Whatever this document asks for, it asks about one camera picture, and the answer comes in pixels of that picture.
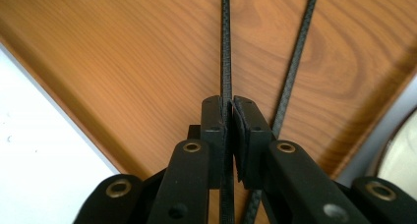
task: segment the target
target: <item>clamp jaw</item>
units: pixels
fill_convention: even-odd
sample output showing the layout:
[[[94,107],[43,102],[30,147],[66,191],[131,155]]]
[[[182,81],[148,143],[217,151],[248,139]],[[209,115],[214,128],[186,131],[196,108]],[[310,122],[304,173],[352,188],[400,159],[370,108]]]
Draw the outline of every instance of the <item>clamp jaw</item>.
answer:
[[[247,190],[262,190],[270,223],[417,221],[417,201],[396,185],[363,177],[345,188],[300,145],[276,140],[254,101],[235,96],[232,105],[235,124],[226,130],[221,97],[205,99],[201,124],[190,126],[166,169],[145,181],[124,174],[104,180],[75,223],[207,223],[209,190],[222,182],[227,134],[238,179]]]

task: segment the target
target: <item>wooden surface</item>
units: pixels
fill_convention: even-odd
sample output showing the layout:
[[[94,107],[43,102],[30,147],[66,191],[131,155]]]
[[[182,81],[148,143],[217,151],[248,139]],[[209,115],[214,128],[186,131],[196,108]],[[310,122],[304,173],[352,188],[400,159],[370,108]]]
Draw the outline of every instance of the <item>wooden surface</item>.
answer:
[[[233,93],[270,122],[306,2],[231,0]],[[417,0],[318,0],[281,138],[332,177],[416,74],[416,11]],[[219,94],[219,33],[220,0],[0,0],[2,43],[143,179]]]

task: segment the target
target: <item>black cable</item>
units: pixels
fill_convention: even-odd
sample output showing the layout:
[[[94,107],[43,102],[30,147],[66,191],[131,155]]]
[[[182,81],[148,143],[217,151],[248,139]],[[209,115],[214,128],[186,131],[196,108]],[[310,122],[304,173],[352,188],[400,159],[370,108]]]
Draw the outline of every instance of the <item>black cable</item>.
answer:
[[[298,66],[300,64],[301,55],[303,53],[304,43],[306,42],[307,33],[310,27],[310,22],[313,16],[313,11],[317,0],[309,0],[307,9],[304,14],[303,23],[301,24],[300,31],[298,33],[297,42],[295,44],[294,52],[292,55],[291,63],[288,68],[288,73],[285,79],[285,85],[282,94],[278,101],[278,107],[275,114],[275,119],[272,125],[272,133],[275,137],[279,138],[279,133],[284,121],[285,112],[291,96],[292,87],[294,86],[295,77],[297,75]],[[257,212],[262,198],[262,191],[251,191],[246,205],[245,215],[242,223],[252,224],[255,223]]]
[[[220,185],[220,223],[234,223],[233,151],[231,148],[232,76],[230,41],[230,0],[221,0],[221,116],[224,132],[224,169]]]

